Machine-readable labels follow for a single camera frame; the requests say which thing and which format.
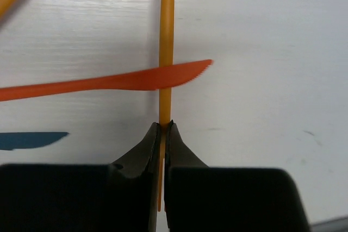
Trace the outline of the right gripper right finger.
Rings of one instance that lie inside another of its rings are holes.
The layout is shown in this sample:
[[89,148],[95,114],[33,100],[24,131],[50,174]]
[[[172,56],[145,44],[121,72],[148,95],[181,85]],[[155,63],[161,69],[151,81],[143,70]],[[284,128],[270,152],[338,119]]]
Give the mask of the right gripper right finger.
[[310,231],[285,170],[207,166],[173,122],[166,132],[164,201],[170,231]]

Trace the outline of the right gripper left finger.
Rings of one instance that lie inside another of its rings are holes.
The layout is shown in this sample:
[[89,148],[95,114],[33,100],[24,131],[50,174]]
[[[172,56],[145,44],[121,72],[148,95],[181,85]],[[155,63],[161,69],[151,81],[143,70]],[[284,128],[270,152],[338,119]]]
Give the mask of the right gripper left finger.
[[1,231],[155,231],[161,130],[110,164],[1,166]]

